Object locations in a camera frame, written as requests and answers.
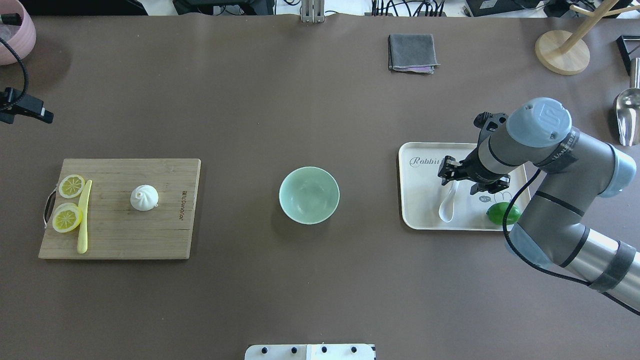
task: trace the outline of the lime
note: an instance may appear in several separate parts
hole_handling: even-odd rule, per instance
[[[66,202],[53,212],[53,229],[59,233],[68,233],[80,225],[82,210],[76,204]]]
[[[62,179],[60,186],[58,187],[58,192],[65,199],[71,199],[80,195],[82,189],[84,188],[84,179],[80,175],[69,175]]]
[[[508,206],[508,202],[498,202],[497,204],[491,205],[489,210],[486,211],[489,220],[494,224],[502,225],[502,218],[504,218],[504,213],[507,211]],[[511,211],[509,211],[509,216],[507,216],[507,225],[515,224],[520,218],[520,215],[520,209],[514,204]]]

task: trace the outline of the cable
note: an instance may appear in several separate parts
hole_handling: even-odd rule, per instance
[[[22,87],[22,93],[17,98],[15,98],[14,101],[0,108],[0,111],[4,111],[4,110],[7,110],[8,108],[11,108],[13,105],[16,105],[27,94],[27,89],[29,88],[29,74],[27,73],[27,68],[24,66],[22,59],[20,59],[20,56],[18,56],[15,50],[13,50],[13,48],[9,46],[9,44],[7,44],[7,42],[4,41],[3,38],[0,38],[0,42],[7,48],[7,50],[9,50],[9,52],[13,55],[13,57],[16,60],[18,60],[18,64],[20,64],[20,67],[22,68],[22,75],[24,76],[24,86]]]
[[[427,11],[431,8],[431,3],[428,3],[426,0],[422,0],[422,2],[420,2],[420,6],[415,9],[413,16],[420,16],[420,9],[422,9],[422,5],[426,5],[424,8],[424,15],[426,16]]]
[[[442,16],[442,13],[444,12],[444,1],[445,0],[442,0],[440,2],[440,13],[438,14],[438,16],[440,16],[440,17]]]
[[[433,10],[429,11],[428,16],[438,16],[438,8],[439,8],[438,2],[436,0],[431,0],[431,1],[433,1],[435,6],[432,6]]]
[[[576,3],[583,3],[585,4],[585,6],[587,6],[592,12],[596,11],[596,4],[594,4],[592,1],[587,1],[587,0],[578,0],[576,1]]]
[[[571,276],[566,276],[566,275],[562,275],[559,274],[557,272],[553,272],[547,269],[544,269],[540,266],[538,266],[537,264],[532,263],[531,261],[529,261],[529,259],[525,258],[524,255],[522,255],[522,253],[520,253],[520,251],[518,251],[518,249],[516,249],[516,247],[513,245],[513,243],[511,242],[511,238],[509,237],[509,232],[507,231],[507,217],[509,216],[509,213],[511,212],[511,208],[513,208],[513,205],[515,204],[516,200],[519,198],[519,196],[524,192],[524,190],[526,190],[531,183],[533,183],[533,181],[540,175],[541,170],[538,169],[536,171],[536,173],[529,179],[529,181],[527,181],[527,183],[525,183],[519,190],[518,192],[516,192],[515,196],[513,197],[513,199],[511,199],[511,202],[509,203],[509,206],[507,206],[507,210],[505,210],[504,212],[504,216],[502,217],[502,233],[504,234],[504,238],[507,240],[507,244],[509,244],[509,247],[511,248],[511,250],[525,263],[527,263],[527,265],[531,266],[532,268],[536,269],[537,271],[543,272],[547,275],[551,275],[554,277],[558,277],[560,279],[564,279],[564,280],[569,280],[569,281],[573,281],[573,282],[577,282],[578,284],[582,284],[585,286],[589,286],[591,285],[590,282],[582,280],[582,279],[578,279],[575,277],[571,277]],[[619,299],[616,299],[615,297],[613,297],[611,294],[609,293],[602,293],[602,295],[606,296],[607,298],[613,300],[615,303],[621,305],[622,307],[624,307],[625,309],[631,311],[632,313],[639,315],[640,316],[640,311],[637,311],[635,309],[633,309],[632,307],[630,307],[629,305],[625,304],[624,302],[620,301]]]
[[[142,6],[142,4],[140,4],[139,2],[137,2],[137,1],[135,1],[135,0],[127,0],[127,2],[128,2],[129,4],[132,4],[132,5],[133,5],[133,6],[135,6],[135,7],[139,8],[140,10],[144,10],[145,12],[147,12],[147,11],[145,10],[145,7],[144,7],[144,6]]]
[[[398,10],[396,9],[396,4],[394,4],[394,0],[389,0],[389,1],[387,2],[387,10],[386,10],[385,15],[387,15],[387,16],[389,15],[389,5],[393,5],[393,7],[394,7],[394,12],[396,13],[396,16],[400,16],[400,15],[398,15]]]
[[[518,1],[516,1],[516,0],[511,0],[511,1],[512,1],[514,4],[518,5],[519,7],[521,7],[523,10],[537,10],[537,9],[540,9],[540,8],[544,8],[546,5],[549,5],[549,3],[550,3],[550,1],[547,1],[546,3],[543,3],[542,5],[537,6],[537,7],[535,7],[535,8],[526,8],[526,7],[522,6],[522,4],[520,4],[520,3],[519,3]]]
[[[404,5],[406,6],[406,12],[409,16],[411,16],[411,8],[409,7],[409,3],[406,2],[406,0],[402,1],[404,3]]]
[[[213,14],[213,11],[215,10],[214,7],[215,6],[211,6],[211,13],[202,12],[202,10],[200,9],[199,6],[196,6],[196,10],[198,10],[199,13],[204,14],[204,15],[220,15],[220,13],[223,13],[223,12],[220,12],[220,13],[217,13],[217,14]]]
[[[229,15],[234,15],[234,16],[238,16],[238,15],[244,15],[244,12],[242,11],[242,9],[240,9],[239,13],[232,13],[229,10],[227,10],[227,7],[225,7],[224,11],[225,13],[229,14]]]

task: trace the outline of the black cable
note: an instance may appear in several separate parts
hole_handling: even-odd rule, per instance
[[[204,14],[204,15],[213,15],[214,6],[211,6],[211,13],[202,12],[202,10],[200,9],[199,6],[196,6],[196,10],[198,10],[199,13]]]
[[[393,5],[394,12],[396,13],[396,16],[400,16],[400,15],[398,15],[398,10],[396,9],[396,4],[394,3],[394,0],[389,0],[387,2],[387,12],[385,13],[385,15],[389,15],[389,5]]]
[[[411,16],[411,8],[409,7],[409,3],[406,2],[406,0],[402,1],[404,3],[404,5],[406,6],[406,12],[409,16]]]
[[[127,2],[128,2],[129,4],[132,4],[132,5],[133,5],[133,6],[135,6],[135,7],[139,8],[140,10],[144,10],[145,12],[147,12],[147,11],[145,10],[145,7],[144,7],[144,6],[142,6],[142,4],[140,4],[139,2],[137,2],[137,1],[135,1],[135,0],[127,0]]]
[[[524,190],[526,190],[531,185],[531,183],[533,183],[533,181],[540,175],[540,172],[541,172],[541,170],[538,169],[536,171],[536,173],[529,179],[529,181],[527,181],[527,183],[525,183],[518,190],[518,192],[516,192],[516,194],[514,195],[513,199],[511,199],[511,202],[509,202],[509,206],[507,206],[507,210],[505,210],[504,216],[502,217],[502,233],[504,234],[504,238],[507,240],[507,244],[509,244],[509,247],[511,248],[511,250],[522,261],[524,261],[525,263],[527,263],[527,265],[531,266],[532,268],[536,269],[537,271],[543,272],[543,273],[545,273],[547,275],[558,277],[560,279],[569,280],[569,281],[577,282],[578,284],[589,286],[589,285],[591,285],[591,283],[588,282],[588,281],[585,281],[585,280],[582,280],[582,279],[578,279],[578,278],[575,278],[575,277],[571,277],[571,276],[562,275],[562,274],[559,274],[557,272],[553,272],[553,271],[544,269],[544,268],[538,266],[537,264],[532,263],[531,261],[529,261],[529,259],[525,258],[524,255],[522,255],[522,253],[520,251],[518,251],[518,249],[516,249],[516,247],[513,245],[513,242],[511,242],[511,238],[509,237],[509,233],[507,232],[507,218],[509,217],[509,213],[511,212],[511,208],[513,208],[513,205],[516,203],[516,200],[524,192]],[[631,311],[632,313],[634,313],[636,315],[640,315],[640,311],[637,311],[637,310],[633,309],[629,305],[627,305],[624,302],[620,301],[619,299],[616,299],[615,297],[613,297],[611,294],[602,293],[602,295],[604,295],[607,298],[613,300],[615,303],[621,305],[622,307],[624,307],[625,309]]]
[[[616,298],[615,296],[611,295],[610,293],[602,293],[602,295],[606,296],[607,298],[613,300],[616,304],[624,307],[625,309],[631,311],[632,313],[640,316],[640,311],[634,309],[633,307],[630,307],[629,305],[625,304],[624,302],[620,301],[618,298]]]
[[[242,11],[242,9],[240,9],[239,13],[232,13],[229,10],[227,10],[227,7],[225,7],[224,11],[225,13],[229,14],[229,15],[234,15],[234,16],[238,16],[238,15],[244,15],[244,12]]]
[[[433,3],[435,4],[435,6],[432,6],[432,10],[429,11],[429,16],[437,16],[438,15],[438,2],[436,0],[431,0],[433,1]]]
[[[425,15],[427,14],[427,10],[431,7],[431,3],[428,3],[427,0],[422,0],[420,2],[420,6],[418,6],[418,8],[415,9],[413,16],[420,16],[420,10],[422,9],[422,5],[426,5],[426,7],[424,8],[424,13]]]
[[[7,50],[9,50],[9,52],[13,55],[13,57],[16,60],[18,60],[18,64],[20,64],[20,67],[22,68],[22,75],[24,76],[24,86],[22,87],[22,94],[20,94],[17,98],[15,98],[14,101],[0,108],[0,111],[4,111],[4,110],[7,110],[8,108],[11,108],[13,105],[16,105],[27,94],[27,89],[29,88],[29,74],[27,73],[27,67],[24,66],[22,59],[20,59],[20,56],[18,56],[15,50],[13,50],[13,48],[9,44],[7,44],[7,42],[4,41],[3,38],[0,38],[0,42],[7,48]]]
[[[578,0],[577,2],[585,4],[592,12],[596,11],[596,4],[594,4],[592,1]]]
[[[516,0],[511,0],[514,4],[518,5],[519,7],[521,7],[523,10],[537,10],[539,8],[544,8],[546,5],[549,5],[550,1],[547,1],[546,3],[543,3],[540,6],[537,6],[535,8],[526,8],[524,6],[522,6],[522,4],[518,3]]]
[[[378,0],[374,0],[376,3],[376,15],[374,16],[382,16],[384,15],[384,11],[385,11],[385,0],[380,0],[380,3],[378,4]]]

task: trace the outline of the cutting board handle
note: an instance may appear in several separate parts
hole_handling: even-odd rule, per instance
[[[58,185],[53,188],[53,191],[49,194],[47,198],[47,202],[44,204],[44,212],[42,213],[42,220],[44,220],[44,228],[47,228],[47,223],[49,222],[49,218],[51,218],[51,213],[53,212],[53,206],[56,203],[56,192],[58,192]]]

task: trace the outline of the white spoon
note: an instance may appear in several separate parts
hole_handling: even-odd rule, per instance
[[[450,184],[449,193],[440,204],[440,209],[438,210],[438,215],[440,215],[440,219],[444,222],[450,222],[451,219],[453,219],[453,199],[456,196],[456,190],[458,190],[460,182],[451,181]]]

